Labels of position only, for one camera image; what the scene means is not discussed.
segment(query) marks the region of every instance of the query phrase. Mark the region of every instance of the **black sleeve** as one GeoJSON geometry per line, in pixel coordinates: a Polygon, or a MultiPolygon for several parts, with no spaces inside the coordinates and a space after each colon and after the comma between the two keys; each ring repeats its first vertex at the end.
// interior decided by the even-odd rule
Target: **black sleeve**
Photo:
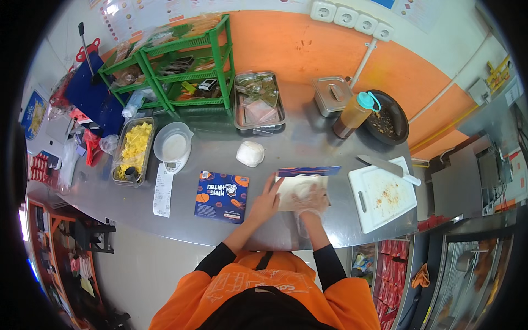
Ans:
{"type": "Polygon", "coordinates": [[[194,270],[205,271],[209,276],[213,277],[218,275],[222,268],[232,263],[236,257],[237,255],[222,242],[203,258],[194,270]]]}
{"type": "Polygon", "coordinates": [[[323,292],[332,284],[346,278],[343,265],[331,244],[314,251],[314,259],[323,292]]]}

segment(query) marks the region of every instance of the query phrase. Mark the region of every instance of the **stainless steel table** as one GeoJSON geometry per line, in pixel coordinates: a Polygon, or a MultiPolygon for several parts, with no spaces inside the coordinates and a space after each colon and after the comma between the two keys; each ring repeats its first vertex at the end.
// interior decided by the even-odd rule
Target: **stainless steel table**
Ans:
{"type": "MultiPolygon", "coordinates": [[[[332,206],[324,214],[323,224],[334,247],[348,247],[394,238],[417,228],[416,208],[368,234],[361,232],[348,172],[365,166],[356,155],[365,154],[383,159],[404,156],[412,174],[407,143],[388,146],[359,129],[347,140],[332,132],[335,118],[324,118],[311,98],[313,88],[302,84],[282,83],[282,102],[287,121],[283,131],[271,136],[244,137],[222,117],[186,117],[184,120],[195,135],[191,156],[174,177],[171,217],[153,214],[154,186],[160,161],[150,155],[147,180],[139,188],[116,185],[109,175],[111,157],[105,155],[99,164],[87,167],[84,158],[76,165],[73,187],[63,199],[85,214],[104,222],[114,220],[163,237],[215,246],[225,239],[236,224],[199,218],[194,215],[198,176],[201,170],[237,174],[250,178],[248,208],[258,196],[266,178],[280,167],[341,166],[336,176],[329,177],[328,196],[332,206]],[[253,140],[264,146],[266,156],[256,168],[249,168],[236,159],[241,142],[253,140]]],[[[157,117],[158,129],[173,121],[170,116],[157,117]]],[[[255,232],[247,243],[250,250],[310,249],[309,240],[298,235],[291,212],[279,212],[255,232]]]]}

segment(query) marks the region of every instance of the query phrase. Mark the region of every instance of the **stainless steel container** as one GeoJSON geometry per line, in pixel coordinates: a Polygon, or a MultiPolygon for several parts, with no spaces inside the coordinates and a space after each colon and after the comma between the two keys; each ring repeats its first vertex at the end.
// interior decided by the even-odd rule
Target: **stainless steel container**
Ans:
{"type": "Polygon", "coordinates": [[[122,160],[122,152],[123,148],[125,147],[125,136],[126,134],[135,126],[143,125],[143,123],[146,122],[147,124],[152,125],[152,130],[150,131],[150,134],[148,136],[147,146],[145,148],[145,157],[143,157],[143,164],[141,166],[141,172],[139,173],[139,179],[137,183],[134,183],[132,181],[128,180],[121,180],[117,177],[117,171],[116,168],[112,170],[112,179],[116,182],[116,184],[119,185],[126,185],[131,187],[139,187],[144,181],[145,181],[145,173],[147,173],[147,165],[148,165],[148,157],[150,156],[150,148],[152,147],[152,142],[154,141],[154,136],[156,135],[156,120],[154,120],[153,117],[144,117],[144,118],[137,118],[132,119],[128,123],[125,124],[123,127],[121,134],[119,135],[119,141],[117,143],[117,148],[114,153],[114,162],[119,162],[122,160]]]}
{"type": "Polygon", "coordinates": [[[238,129],[241,129],[241,130],[258,129],[258,128],[262,128],[262,127],[267,128],[266,130],[268,130],[268,131],[270,131],[270,128],[271,128],[271,130],[277,130],[286,121],[286,113],[284,111],[284,107],[282,106],[282,101],[280,99],[280,86],[279,86],[279,83],[277,81],[277,76],[275,75],[275,73],[272,72],[272,71],[264,71],[264,72],[252,72],[252,73],[237,74],[235,76],[235,78],[234,78],[234,83],[237,84],[237,81],[239,79],[245,78],[247,76],[251,76],[251,75],[254,75],[254,74],[257,74],[257,73],[268,73],[268,74],[272,74],[273,75],[273,80],[275,81],[275,84],[277,85],[277,90],[279,91],[279,99],[277,100],[277,105],[275,106],[276,109],[277,109],[277,113],[279,115],[279,120],[276,121],[276,122],[268,122],[265,125],[262,125],[262,124],[253,125],[253,124],[247,123],[246,120],[244,119],[244,117],[245,117],[244,116],[244,107],[240,104],[240,101],[239,101],[239,97],[240,97],[241,93],[239,91],[237,91],[237,89],[235,88],[235,90],[234,90],[234,125],[238,129]]]}
{"type": "Polygon", "coordinates": [[[342,76],[313,78],[315,102],[324,117],[338,116],[352,97],[352,91],[342,76]]]}

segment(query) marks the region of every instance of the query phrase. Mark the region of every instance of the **yellow sticker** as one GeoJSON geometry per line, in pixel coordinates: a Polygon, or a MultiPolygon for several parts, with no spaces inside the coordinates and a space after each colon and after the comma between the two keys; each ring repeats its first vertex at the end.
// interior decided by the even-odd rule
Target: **yellow sticker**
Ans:
{"type": "Polygon", "coordinates": [[[425,324],[427,322],[427,318],[429,317],[429,313],[431,312],[431,307],[427,310],[426,317],[423,319],[423,323],[425,324]]]}

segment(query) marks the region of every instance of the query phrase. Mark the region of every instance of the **orange shirt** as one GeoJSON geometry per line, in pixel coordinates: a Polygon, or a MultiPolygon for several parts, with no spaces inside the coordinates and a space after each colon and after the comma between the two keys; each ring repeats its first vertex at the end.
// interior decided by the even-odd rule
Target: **orange shirt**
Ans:
{"type": "Polygon", "coordinates": [[[256,286],[275,286],[337,329],[380,329],[366,280],[342,279],[323,293],[314,283],[315,271],[289,252],[274,252],[266,269],[252,270],[264,254],[245,252],[212,278],[200,270],[187,274],[149,329],[196,329],[226,300],[256,286]]]}

